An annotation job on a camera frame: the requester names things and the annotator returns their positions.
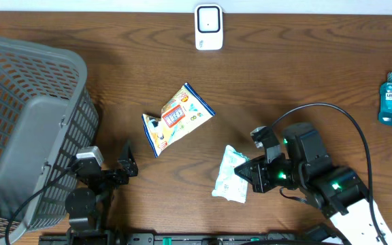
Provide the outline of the mint green wipes pack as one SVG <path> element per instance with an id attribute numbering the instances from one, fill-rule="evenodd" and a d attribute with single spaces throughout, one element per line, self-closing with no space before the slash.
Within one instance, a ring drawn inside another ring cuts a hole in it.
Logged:
<path id="1" fill-rule="evenodd" d="M 238 203 L 246 202 L 248 183 L 237 176 L 234 169 L 248 160 L 249 158 L 244 154 L 237 152 L 232 146 L 226 145 L 218 177 L 212 191 L 213 197 L 223 197 L 227 201 Z"/>

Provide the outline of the yellow snack chip bag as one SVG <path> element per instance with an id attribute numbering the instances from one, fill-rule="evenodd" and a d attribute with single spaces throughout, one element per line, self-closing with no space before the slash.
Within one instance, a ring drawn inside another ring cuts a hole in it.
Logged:
<path id="1" fill-rule="evenodd" d="M 215 115 L 216 112 L 186 83 L 162 107 L 160 117 L 143 114 L 142 121 L 150 147 L 158 157 L 169 145 Z"/>

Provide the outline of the grey plastic mesh basket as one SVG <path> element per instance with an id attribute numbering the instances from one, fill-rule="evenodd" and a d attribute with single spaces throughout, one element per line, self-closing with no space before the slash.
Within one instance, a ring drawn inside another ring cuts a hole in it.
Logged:
<path id="1" fill-rule="evenodd" d="M 0 37 L 0 244 L 65 218 L 71 158 L 99 115 L 75 52 Z"/>

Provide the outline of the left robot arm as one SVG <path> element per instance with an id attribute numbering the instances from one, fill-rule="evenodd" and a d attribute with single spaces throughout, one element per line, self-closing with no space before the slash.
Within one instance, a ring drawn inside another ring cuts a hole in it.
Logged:
<path id="1" fill-rule="evenodd" d="M 68 244 L 126 244 L 120 231 L 107 228 L 114 191 L 138 175 L 138 166 L 128 140 L 117 160 L 116 169 L 101 168 L 103 156 L 96 146 L 81 148 L 67 166 L 69 173 L 84 183 L 65 199 L 70 229 Z"/>

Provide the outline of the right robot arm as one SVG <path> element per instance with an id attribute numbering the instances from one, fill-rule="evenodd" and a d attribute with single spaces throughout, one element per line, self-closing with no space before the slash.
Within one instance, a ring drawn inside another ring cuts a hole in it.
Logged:
<path id="1" fill-rule="evenodd" d="M 304 203 L 320 210 L 351 244 L 392 244 L 392 233 L 369 198 L 370 190 L 352 168 L 333 164 L 312 124 L 287 127 L 283 143 L 271 127 L 258 127 L 250 135 L 265 153 L 234 172 L 252 184 L 254 192 L 298 189 L 306 197 Z"/>

